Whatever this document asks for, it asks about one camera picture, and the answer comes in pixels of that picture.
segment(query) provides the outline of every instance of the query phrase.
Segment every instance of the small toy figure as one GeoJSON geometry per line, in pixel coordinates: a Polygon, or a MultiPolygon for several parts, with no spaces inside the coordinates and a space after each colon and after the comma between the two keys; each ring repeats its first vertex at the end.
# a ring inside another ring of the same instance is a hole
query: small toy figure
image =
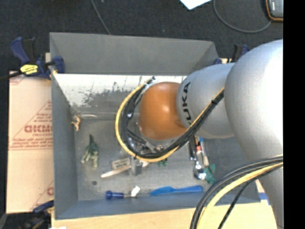
{"type": "Polygon", "coordinates": [[[90,142],[89,145],[86,147],[86,152],[81,159],[81,163],[84,164],[89,159],[92,159],[93,160],[92,165],[94,168],[96,168],[97,160],[99,158],[99,147],[94,142],[92,135],[89,135],[89,138],[90,138],[90,142]]]}
{"type": "Polygon", "coordinates": [[[76,121],[71,121],[71,123],[75,126],[75,130],[79,131],[80,129],[80,124],[81,124],[81,115],[77,114],[73,117],[74,119],[76,119],[76,121]]]}

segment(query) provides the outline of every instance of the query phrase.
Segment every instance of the black cable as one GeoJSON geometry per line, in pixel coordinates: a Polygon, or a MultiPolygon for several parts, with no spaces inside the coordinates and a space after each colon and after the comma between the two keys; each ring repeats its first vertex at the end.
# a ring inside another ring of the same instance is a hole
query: black cable
{"type": "Polygon", "coordinates": [[[100,13],[99,13],[98,10],[97,10],[94,1],[93,1],[93,0],[90,0],[90,1],[91,1],[91,4],[92,4],[92,6],[93,6],[93,8],[94,8],[94,11],[95,11],[97,17],[99,18],[100,22],[102,23],[103,27],[105,28],[105,30],[107,31],[107,33],[108,33],[109,35],[111,35],[111,33],[110,33],[110,31],[108,30],[108,28],[107,28],[107,26],[106,26],[104,20],[102,19],[100,13]]]}
{"type": "Polygon", "coordinates": [[[18,75],[21,75],[21,74],[22,74],[22,72],[18,71],[18,72],[12,73],[12,74],[8,74],[8,75],[5,75],[5,76],[2,76],[2,77],[0,77],[0,82],[8,80],[8,79],[10,79],[12,77],[15,77],[15,76],[18,76],[18,75]]]}
{"type": "Polygon", "coordinates": [[[270,159],[265,159],[265,160],[260,160],[257,162],[253,162],[250,166],[247,164],[245,165],[244,169],[242,169],[241,167],[239,168],[239,171],[234,172],[235,170],[233,170],[233,172],[228,172],[227,174],[225,174],[224,176],[222,176],[222,178],[220,178],[216,183],[214,183],[209,189],[208,191],[204,194],[204,196],[202,197],[202,199],[200,200],[200,202],[198,203],[196,210],[193,214],[193,218],[192,218],[192,222],[191,222],[191,227],[190,229],[196,229],[197,226],[197,222],[199,220],[201,211],[205,205],[205,203],[207,202],[208,198],[218,189],[218,188],[223,188],[225,183],[234,180],[236,178],[240,178],[243,175],[246,175],[248,173],[251,173],[253,171],[256,171],[260,168],[264,168],[270,165],[274,165],[274,164],[279,164],[283,161],[283,157],[276,157],[276,158],[270,158],[270,159]]]}
{"type": "MultiPolygon", "coordinates": [[[[130,113],[133,113],[134,108],[136,107],[136,104],[139,103],[139,101],[137,101],[137,98],[139,96],[142,96],[141,93],[144,90],[145,85],[142,86],[137,92],[135,92],[135,94],[129,99],[129,101],[127,101],[126,106],[124,108],[124,111],[122,113],[122,124],[121,124],[121,130],[122,130],[122,137],[123,140],[125,142],[125,144],[127,145],[127,147],[133,152],[133,153],[137,153],[136,150],[134,150],[131,145],[130,145],[130,141],[127,135],[127,126],[128,126],[128,122],[130,121],[131,118],[128,118],[127,115],[130,113]]],[[[198,131],[198,129],[200,128],[200,126],[203,124],[203,122],[206,120],[207,116],[210,114],[210,112],[215,108],[215,106],[223,99],[224,97],[224,90],[222,90],[215,98],[214,100],[208,105],[208,107],[206,108],[206,110],[201,113],[201,116],[198,118],[197,122],[193,124],[193,126],[183,135],[181,135],[176,141],[174,141],[174,143],[172,143],[168,148],[166,148],[165,150],[158,152],[158,153],[149,153],[149,154],[137,154],[137,156],[142,157],[142,158],[158,158],[161,157],[165,154],[167,154],[169,151],[177,148],[181,148],[182,146],[184,146],[189,139],[194,136],[194,134],[198,131]]]]}
{"type": "Polygon", "coordinates": [[[237,203],[239,197],[241,196],[241,194],[243,193],[243,191],[244,191],[252,182],[254,182],[255,180],[257,180],[257,179],[261,178],[262,176],[265,176],[265,175],[267,175],[267,174],[273,172],[274,170],[279,169],[280,167],[282,167],[282,166],[275,167],[275,168],[273,168],[273,169],[271,169],[271,170],[268,170],[268,171],[264,172],[263,174],[259,175],[258,177],[255,177],[255,178],[249,180],[249,181],[239,190],[239,192],[236,194],[234,200],[232,201],[232,203],[230,204],[230,207],[228,208],[226,214],[224,215],[224,218],[223,218],[222,221],[220,222],[218,229],[221,229],[221,228],[223,227],[224,223],[226,222],[226,220],[228,219],[229,215],[231,214],[231,212],[232,212],[234,206],[236,205],[236,203],[237,203]]]}
{"type": "Polygon", "coordinates": [[[226,26],[236,30],[236,31],[240,31],[240,32],[244,32],[244,33],[258,33],[258,32],[261,32],[265,29],[267,29],[270,25],[271,25],[271,20],[261,29],[258,29],[258,30],[253,30],[253,31],[247,31],[247,30],[242,30],[242,29],[239,29],[233,25],[230,25],[229,23],[227,23],[218,13],[217,9],[216,9],[216,0],[213,1],[213,8],[214,8],[214,12],[215,14],[217,15],[217,17],[221,20],[222,23],[224,23],[226,26]]]}

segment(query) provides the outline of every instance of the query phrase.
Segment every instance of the gray box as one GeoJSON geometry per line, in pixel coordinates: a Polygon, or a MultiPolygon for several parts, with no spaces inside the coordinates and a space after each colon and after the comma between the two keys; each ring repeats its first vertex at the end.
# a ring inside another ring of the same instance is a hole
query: gray box
{"type": "MultiPolygon", "coordinates": [[[[111,169],[111,161],[122,158],[114,132],[116,112],[130,92],[122,77],[136,76],[137,83],[150,75],[161,79],[176,76],[175,80],[180,81],[213,64],[217,58],[214,44],[77,33],[51,33],[50,44],[51,57],[62,56],[66,65],[65,74],[52,77],[55,218],[196,207],[203,193],[149,196],[149,191],[163,186],[202,185],[204,191],[208,189],[206,181],[193,177],[194,162],[189,160],[186,146],[169,157],[167,166],[149,164],[138,176],[128,171],[103,179],[100,175],[111,169]],[[108,76],[121,80],[104,86],[108,76]],[[71,124],[76,114],[82,116],[79,131],[71,124]],[[80,162],[89,134],[99,147],[97,168],[80,162]],[[141,188],[138,198],[105,199],[106,190],[128,193],[134,186],[141,188]]],[[[234,138],[207,140],[207,149],[210,162],[216,163],[216,177],[246,162],[234,138]]],[[[254,187],[247,190],[245,202],[259,200],[254,187]]]]}

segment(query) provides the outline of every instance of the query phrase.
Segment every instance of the blue handle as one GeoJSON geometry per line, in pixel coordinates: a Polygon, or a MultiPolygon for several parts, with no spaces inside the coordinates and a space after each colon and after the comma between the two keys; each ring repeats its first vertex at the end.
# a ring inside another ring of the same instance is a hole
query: blue handle
{"type": "Polygon", "coordinates": [[[174,193],[198,193],[198,192],[202,192],[203,191],[203,187],[200,185],[196,185],[196,186],[192,186],[192,187],[183,187],[183,188],[177,188],[175,189],[173,192],[174,193]]]}
{"type": "Polygon", "coordinates": [[[21,60],[21,65],[25,65],[30,62],[30,58],[27,56],[22,46],[22,37],[16,38],[11,44],[10,49],[12,53],[21,60]]]}
{"type": "Polygon", "coordinates": [[[106,199],[112,199],[112,198],[124,198],[124,194],[123,193],[106,191],[106,199]]]}

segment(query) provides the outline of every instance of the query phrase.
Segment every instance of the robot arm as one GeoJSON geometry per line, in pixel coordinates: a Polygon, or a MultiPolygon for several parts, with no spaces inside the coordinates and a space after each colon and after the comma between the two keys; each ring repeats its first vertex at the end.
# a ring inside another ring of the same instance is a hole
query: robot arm
{"type": "MultiPolygon", "coordinates": [[[[196,135],[209,139],[235,136],[249,162],[283,154],[283,40],[256,47],[236,63],[196,71],[179,86],[158,83],[143,93],[144,88],[139,86],[124,100],[116,118],[119,142],[135,158],[147,162],[163,160],[184,145],[194,130],[196,135]],[[223,88],[224,97],[218,98],[223,88]],[[139,96],[142,100],[138,140],[142,147],[153,151],[148,155],[144,150],[133,149],[126,131],[123,138],[119,135],[121,114],[124,116],[121,129],[127,129],[139,96]],[[198,125],[199,129],[191,130],[203,109],[208,110],[208,116],[198,125]],[[166,146],[175,136],[174,145],[166,146]]],[[[284,228],[283,169],[260,181],[278,228],[284,228]]]]}
{"type": "MultiPolygon", "coordinates": [[[[187,127],[224,86],[224,99],[197,132],[203,138],[235,136],[249,161],[283,154],[283,40],[263,44],[236,63],[190,74],[177,94],[187,127]]],[[[279,228],[284,228],[283,169],[261,179],[279,228]]]]}

